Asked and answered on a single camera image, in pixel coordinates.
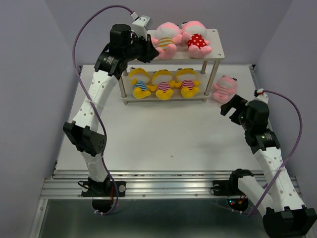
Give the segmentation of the yellow plush blue-striped shirt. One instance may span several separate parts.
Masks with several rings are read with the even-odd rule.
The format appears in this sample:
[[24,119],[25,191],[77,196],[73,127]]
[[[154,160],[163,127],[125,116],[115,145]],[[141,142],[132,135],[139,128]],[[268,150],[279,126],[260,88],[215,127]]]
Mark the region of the yellow plush blue-striped shirt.
[[133,86],[132,94],[136,99],[143,99],[151,95],[150,75],[143,68],[130,68],[128,78]]

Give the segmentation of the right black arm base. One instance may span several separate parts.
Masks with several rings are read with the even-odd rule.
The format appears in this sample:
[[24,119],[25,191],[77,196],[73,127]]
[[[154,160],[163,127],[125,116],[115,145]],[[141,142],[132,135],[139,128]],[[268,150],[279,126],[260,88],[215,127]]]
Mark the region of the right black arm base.
[[246,214],[249,206],[247,196],[239,190],[238,179],[245,176],[254,176],[250,170],[236,169],[233,171],[228,180],[213,180],[210,191],[215,196],[227,196],[227,204],[234,212]]

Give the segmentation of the pink plush pink-striped shirt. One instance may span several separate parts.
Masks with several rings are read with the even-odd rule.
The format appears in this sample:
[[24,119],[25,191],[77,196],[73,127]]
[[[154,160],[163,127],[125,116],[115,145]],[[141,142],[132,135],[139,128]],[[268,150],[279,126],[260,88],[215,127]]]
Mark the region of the pink plush pink-striped shirt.
[[212,85],[212,98],[220,103],[227,103],[236,92],[237,78],[223,75]]

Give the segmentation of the pink plush orange-striped shirt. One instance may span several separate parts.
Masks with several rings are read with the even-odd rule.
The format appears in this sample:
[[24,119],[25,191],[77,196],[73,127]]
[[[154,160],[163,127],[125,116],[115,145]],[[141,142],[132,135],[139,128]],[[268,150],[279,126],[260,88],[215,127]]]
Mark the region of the pink plush orange-striped shirt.
[[182,41],[182,31],[179,25],[172,22],[161,24],[152,35],[152,43],[159,52],[158,58],[168,60],[177,52],[177,44]]

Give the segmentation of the yellow plush pink-striped shirt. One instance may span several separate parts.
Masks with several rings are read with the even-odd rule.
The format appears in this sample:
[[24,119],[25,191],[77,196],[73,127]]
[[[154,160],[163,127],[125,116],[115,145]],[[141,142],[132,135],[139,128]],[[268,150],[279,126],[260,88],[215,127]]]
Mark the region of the yellow plush pink-striped shirt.
[[167,101],[172,97],[175,81],[173,80],[173,74],[167,69],[155,71],[152,76],[151,84],[150,90],[155,92],[158,99]]

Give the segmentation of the yellow plush red-striped shirt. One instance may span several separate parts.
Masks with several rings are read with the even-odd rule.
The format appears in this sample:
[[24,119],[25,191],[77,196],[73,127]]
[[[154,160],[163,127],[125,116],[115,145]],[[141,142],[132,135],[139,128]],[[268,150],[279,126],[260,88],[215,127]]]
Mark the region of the yellow plush red-striped shirt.
[[180,89],[181,95],[186,99],[191,99],[200,92],[201,82],[192,68],[179,68],[175,75],[175,81],[175,87]]

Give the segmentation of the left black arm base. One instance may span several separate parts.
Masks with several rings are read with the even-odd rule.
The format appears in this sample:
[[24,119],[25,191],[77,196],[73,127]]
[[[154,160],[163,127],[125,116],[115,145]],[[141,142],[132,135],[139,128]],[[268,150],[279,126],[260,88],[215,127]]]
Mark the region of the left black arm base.
[[116,181],[118,192],[110,179],[104,182],[95,182],[88,180],[80,180],[77,184],[81,187],[81,196],[92,198],[92,208],[99,215],[109,214],[115,205],[115,197],[124,197],[126,191],[126,181]]

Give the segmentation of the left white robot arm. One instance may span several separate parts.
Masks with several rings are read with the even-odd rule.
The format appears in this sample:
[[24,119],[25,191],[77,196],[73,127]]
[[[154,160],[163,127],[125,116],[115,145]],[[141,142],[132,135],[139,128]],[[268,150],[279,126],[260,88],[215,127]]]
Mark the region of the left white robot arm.
[[86,97],[78,113],[63,126],[70,142],[84,157],[89,179],[94,181],[93,190],[98,195],[106,195],[110,191],[103,161],[107,136],[106,132],[98,133],[98,127],[104,127],[101,113],[106,101],[130,61],[147,63],[159,54],[145,25],[115,24],[109,35],[110,42],[96,60],[90,87],[83,90]]

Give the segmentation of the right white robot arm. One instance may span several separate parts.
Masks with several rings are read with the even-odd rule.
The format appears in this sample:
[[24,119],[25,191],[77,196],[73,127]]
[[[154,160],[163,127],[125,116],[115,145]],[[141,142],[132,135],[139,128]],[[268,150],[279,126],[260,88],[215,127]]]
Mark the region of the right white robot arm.
[[307,208],[295,190],[285,168],[280,143],[275,133],[268,128],[268,95],[256,93],[247,101],[234,95],[221,107],[221,115],[232,108],[235,112],[231,121],[244,129],[246,143],[264,173],[267,186],[261,186],[249,170],[234,170],[228,181],[233,193],[242,193],[259,211],[264,229],[271,238],[292,238],[304,236],[317,220],[313,208]]

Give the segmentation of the pink plush red polka-dot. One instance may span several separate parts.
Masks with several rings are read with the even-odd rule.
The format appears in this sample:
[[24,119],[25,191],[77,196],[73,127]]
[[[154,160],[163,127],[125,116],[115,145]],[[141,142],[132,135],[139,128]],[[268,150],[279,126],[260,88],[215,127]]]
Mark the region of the pink plush red polka-dot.
[[189,57],[201,59],[212,52],[207,34],[206,27],[199,21],[182,23],[182,39],[187,44]]

